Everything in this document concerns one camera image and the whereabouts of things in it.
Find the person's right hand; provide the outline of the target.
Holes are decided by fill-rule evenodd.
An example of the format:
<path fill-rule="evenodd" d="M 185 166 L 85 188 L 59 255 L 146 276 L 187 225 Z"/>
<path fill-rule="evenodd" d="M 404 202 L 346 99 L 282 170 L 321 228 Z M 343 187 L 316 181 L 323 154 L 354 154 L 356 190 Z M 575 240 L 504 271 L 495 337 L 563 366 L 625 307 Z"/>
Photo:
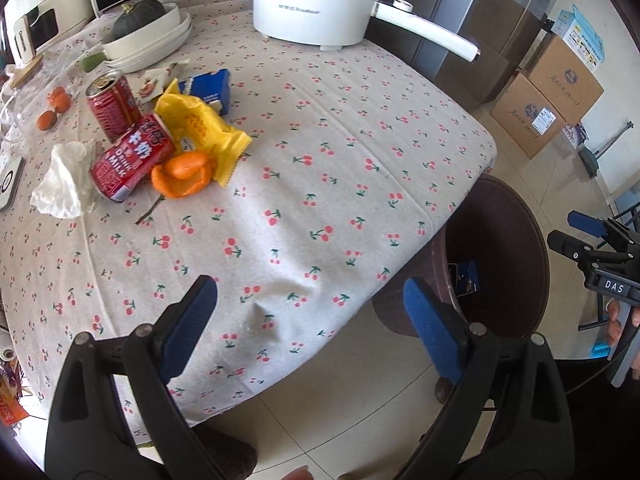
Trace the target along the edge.
<path fill-rule="evenodd" d="M 608 335 L 608 345 L 617 349 L 620 346 L 620 337 L 623 335 L 625 322 L 620 322 L 620 302 L 617 299 L 612 299 L 606 306 L 608 311 L 608 325 L 606 326 L 606 334 Z M 636 352 L 634 359 L 630 364 L 631 377 L 633 380 L 638 380 L 640 377 L 640 356 L 639 352 Z"/>

